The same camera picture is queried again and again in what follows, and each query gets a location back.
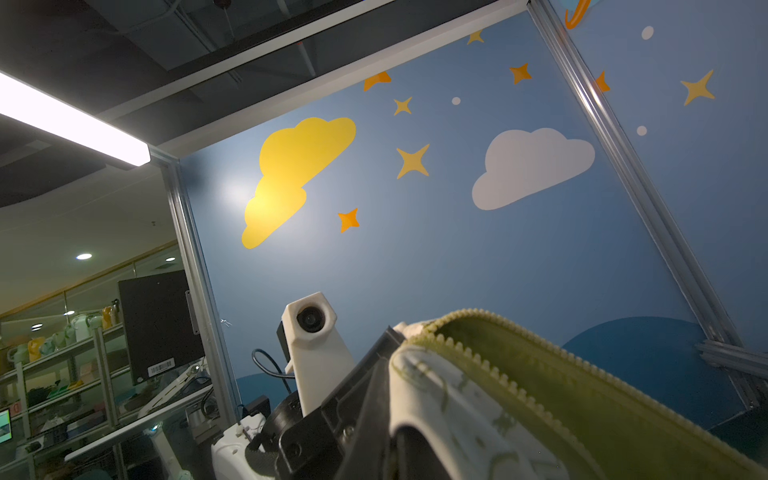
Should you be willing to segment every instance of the white camera housing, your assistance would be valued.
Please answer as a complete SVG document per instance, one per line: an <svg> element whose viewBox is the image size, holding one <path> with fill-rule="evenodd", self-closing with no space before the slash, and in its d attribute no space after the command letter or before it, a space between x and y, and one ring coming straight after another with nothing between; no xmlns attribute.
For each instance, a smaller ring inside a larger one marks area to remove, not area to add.
<svg viewBox="0 0 768 480"><path fill-rule="evenodd" d="M302 311L311 306L319 309L325 317L323 327L314 333L306 331L297 319ZM307 416L352 371L355 360L336 330L336 312L321 292L289 303L282 320L299 390L301 412Z"/></svg>

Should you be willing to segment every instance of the barcode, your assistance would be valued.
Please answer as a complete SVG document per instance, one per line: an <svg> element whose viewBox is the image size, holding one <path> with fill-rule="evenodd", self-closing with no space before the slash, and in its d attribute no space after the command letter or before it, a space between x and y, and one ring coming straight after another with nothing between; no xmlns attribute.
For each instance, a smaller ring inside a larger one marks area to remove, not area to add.
<svg viewBox="0 0 768 480"><path fill-rule="evenodd" d="M151 378L158 373L165 372L166 370L170 370L176 366L176 361L174 359L168 359L165 362L160 362L156 365L153 365L147 369L147 377Z"/></svg>

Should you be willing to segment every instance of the camera lens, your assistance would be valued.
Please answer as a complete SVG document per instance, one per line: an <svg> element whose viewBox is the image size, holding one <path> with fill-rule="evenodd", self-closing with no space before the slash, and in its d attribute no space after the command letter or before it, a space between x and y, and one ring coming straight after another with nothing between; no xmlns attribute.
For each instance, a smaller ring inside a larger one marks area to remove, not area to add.
<svg viewBox="0 0 768 480"><path fill-rule="evenodd" d="M308 306L296 316L299 326L309 333L319 332L326 324L326 316L316 306Z"/></svg>

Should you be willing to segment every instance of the recessed ceiling light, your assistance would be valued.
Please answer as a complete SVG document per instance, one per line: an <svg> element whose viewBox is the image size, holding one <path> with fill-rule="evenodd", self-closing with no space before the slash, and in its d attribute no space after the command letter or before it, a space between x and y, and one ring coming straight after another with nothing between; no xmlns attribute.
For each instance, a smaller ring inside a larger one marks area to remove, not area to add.
<svg viewBox="0 0 768 480"><path fill-rule="evenodd" d="M1 72L0 114L132 165L150 160L143 141Z"/></svg>

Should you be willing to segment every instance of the white cloud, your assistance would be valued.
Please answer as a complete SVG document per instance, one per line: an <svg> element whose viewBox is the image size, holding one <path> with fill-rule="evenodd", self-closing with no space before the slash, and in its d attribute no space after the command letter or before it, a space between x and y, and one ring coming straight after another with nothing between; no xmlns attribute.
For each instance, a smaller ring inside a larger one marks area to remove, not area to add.
<svg viewBox="0 0 768 480"><path fill-rule="evenodd" d="M485 152L485 170L472 188L481 210L494 210L582 174L594 162L594 147L568 140L557 130L507 130Z"/></svg>

